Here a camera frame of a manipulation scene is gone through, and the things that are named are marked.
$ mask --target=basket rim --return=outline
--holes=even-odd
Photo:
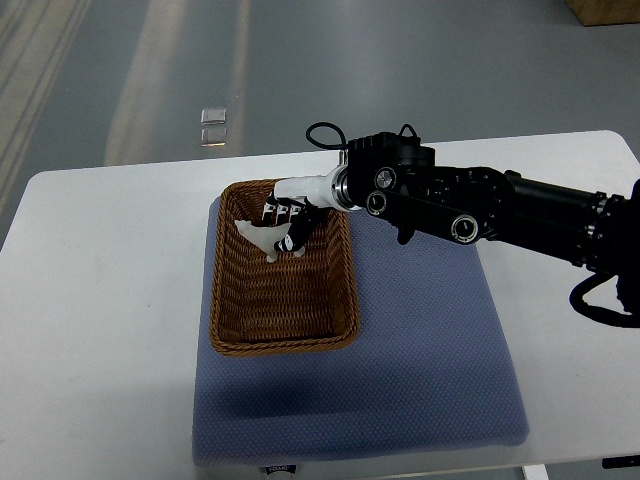
[[[225,211],[232,196],[240,189],[248,187],[264,187],[272,185],[277,179],[265,180],[249,180],[235,182],[225,188],[220,195],[220,203],[218,210],[219,220],[221,212]],[[213,268],[213,276],[211,282],[211,305],[210,305],[210,323],[209,338],[212,347],[220,354],[225,356],[254,356],[275,353],[297,353],[297,352],[314,352],[335,350],[351,344],[357,337],[360,330],[360,311],[357,299],[357,288],[355,282],[355,271],[353,266],[353,256],[351,251],[351,236],[349,232],[349,223],[346,213],[331,212],[333,216],[331,221],[337,222],[338,232],[340,233],[340,245],[338,253],[340,255],[341,265],[344,266],[344,283],[342,287],[346,289],[344,292],[349,301],[342,302],[342,308],[345,309],[347,321],[346,327],[340,334],[323,337],[310,337],[301,339],[286,339],[273,341],[227,341],[220,335],[220,315],[221,315],[221,292],[222,281],[220,279],[221,271],[224,265],[226,238],[228,229],[231,228],[225,222],[218,222],[216,230],[216,248],[215,260]]]

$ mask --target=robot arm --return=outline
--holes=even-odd
[[[315,141],[311,133],[317,127],[335,129],[342,143]],[[410,135],[403,135],[405,130]],[[574,309],[608,325],[640,327],[640,180],[627,200],[527,180],[511,171],[436,166],[435,150],[421,146],[409,125],[399,134],[381,132],[346,143],[340,129],[320,123],[307,130],[307,138],[316,146],[343,150],[348,161],[327,177],[279,182],[275,197],[295,192],[318,208],[366,209],[396,226],[401,244],[415,231],[460,244],[485,238],[586,266],[594,275],[572,292]],[[307,188],[312,185],[322,193]],[[296,245],[306,238],[299,237]],[[618,299],[629,315],[583,300],[616,275]]]

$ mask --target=wicker basket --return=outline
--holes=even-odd
[[[334,350],[360,328],[346,214],[329,212],[302,257],[275,263],[238,233],[234,220],[260,224],[275,182],[235,183],[220,197],[209,337],[222,355]]]

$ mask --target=cardboard box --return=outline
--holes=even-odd
[[[640,0],[566,0],[582,25],[640,23]]]

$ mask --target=white table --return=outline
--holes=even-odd
[[[440,165],[627,197],[640,177],[612,132],[433,146]],[[190,431],[209,205],[234,181],[324,174],[335,161],[315,152],[34,177],[0,252],[0,477],[199,477]],[[567,297],[585,270],[500,243],[478,249],[531,426],[526,442],[305,464],[301,478],[640,451],[640,332],[572,311]],[[616,305],[613,294],[596,301]],[[261,478],[248,467],[214,473]]]

